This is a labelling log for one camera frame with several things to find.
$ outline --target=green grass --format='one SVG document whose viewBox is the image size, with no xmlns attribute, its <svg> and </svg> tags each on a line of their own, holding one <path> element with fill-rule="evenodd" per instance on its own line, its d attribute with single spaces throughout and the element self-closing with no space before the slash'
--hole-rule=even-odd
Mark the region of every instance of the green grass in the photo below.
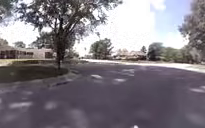
<svg viewBox="0 0 205 128">
<path fill-rule="evenodd" d="M 0 83 L 29 81 L 59 76 L 68 73 L 67 69 L 60 72 L 54 67 L 43 66 L 5 66 L 0 67 Z"/>
</svg>

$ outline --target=asphalt road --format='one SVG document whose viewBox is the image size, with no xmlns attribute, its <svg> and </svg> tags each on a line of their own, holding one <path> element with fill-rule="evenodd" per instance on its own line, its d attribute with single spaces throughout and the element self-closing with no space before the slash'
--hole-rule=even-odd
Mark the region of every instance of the asphalt road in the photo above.
<svg viewBox="0 0 205 128">
<path fill-rule="evenodd" d="M 205 128 L 205 74 L 81 65 L 50 89 L 0 88 L 0 128 Z"/>
</svg>

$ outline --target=white cloud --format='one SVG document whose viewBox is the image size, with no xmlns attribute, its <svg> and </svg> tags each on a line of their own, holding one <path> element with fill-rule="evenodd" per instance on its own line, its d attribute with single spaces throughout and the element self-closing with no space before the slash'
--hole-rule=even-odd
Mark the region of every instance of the white cloud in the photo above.
<svg viewBox="0 0 205 128">
<path fill-rule="evenodd" d="M 166 35 L 165 39 L 163 39 L 164 46 L 173 47 L 180 49 L 184 45 L 188 44 L 188 41 L 183 38 L 180 32 L 170 32 Z"/>
<path fill-rule="evenodd" d="M 123 5 L 110 12 L 108 25 L 99 28 L 101 38 L 110 38 L 115 49 L 139 50 L 148 46 L 155 37 L 155 12 L 151 11 L 151 5 L 165 9 L 164 0 L 124 0 Z M 77 45 L 77 51 L 87 54 L 96 40 L 97 36 L 86 38 Z"/>
<path fill-rule="evenodd" d="M 8 26 L 0 28 L 0 36 L 6 39 L 10 45 L 16 41 L 23 41 L 30 44 L 36 40 L 38 31 L 34 27 L 23 22 L 10 23 Z"/>
<path fill-rule="evenodd" d="M 151 5 L 157 10 L 165 10 L 166 6 L 164 4 L 165 0 L 150 0 Z"/>
</svg>

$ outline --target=blue sky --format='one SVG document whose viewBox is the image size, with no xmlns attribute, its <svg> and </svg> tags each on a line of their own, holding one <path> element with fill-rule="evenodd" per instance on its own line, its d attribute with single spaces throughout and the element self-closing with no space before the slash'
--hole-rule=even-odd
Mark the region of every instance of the blue sky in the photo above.
<svg viewBox="0 0 205 128">
<path fill-rule="evenodd" d="M 183 17 L 190 10 L 191 0 L 123 0 L 123 4 L 108 13 L 108 24 L 98 27 L 101 38 L 110 38 L 115 50 L 140 50 L 152 42 L 181 48 L 187 41 L 178 32 Z M 0 28 L 1 36 L 12 44 L 15 41 L 33 42 L 38 36 L 33 27 L 21 22 Z M 80 54 L 86 54 L 99 38 L 95 34 L 75 45 Z"/>
<path fill-rule="evenodd" d="M 189 0 L 166 0 L 164 5 L 166 8 L 163 11 L 151 8 L 156 13 L 155 29 L 159 36 L 165 36 L 166 33 L 178 31 L 178 26 L 182 24 L 185 14 L 190 10 Z"/>
</svg>

